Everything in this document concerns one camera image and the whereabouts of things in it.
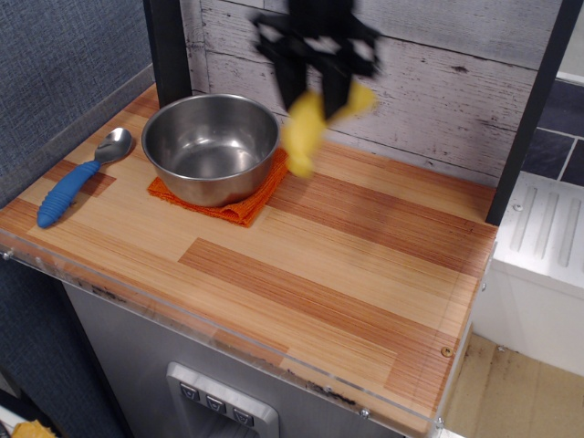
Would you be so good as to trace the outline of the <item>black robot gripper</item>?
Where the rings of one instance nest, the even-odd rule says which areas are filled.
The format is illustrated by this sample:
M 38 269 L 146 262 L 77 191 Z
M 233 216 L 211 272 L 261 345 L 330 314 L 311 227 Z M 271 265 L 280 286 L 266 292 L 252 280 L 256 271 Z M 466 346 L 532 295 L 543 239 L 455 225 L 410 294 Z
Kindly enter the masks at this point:
M 308 89 L 311 66 L 321 74 L 324 118 L 346 105 L 352 74 L 373 76 L 379 66 L 381 33 L 354 14 L 354 1 L 287 1 L 284 14 L 257 14 L 252 23 L 257 50 L 275 68 L 286 110 Z

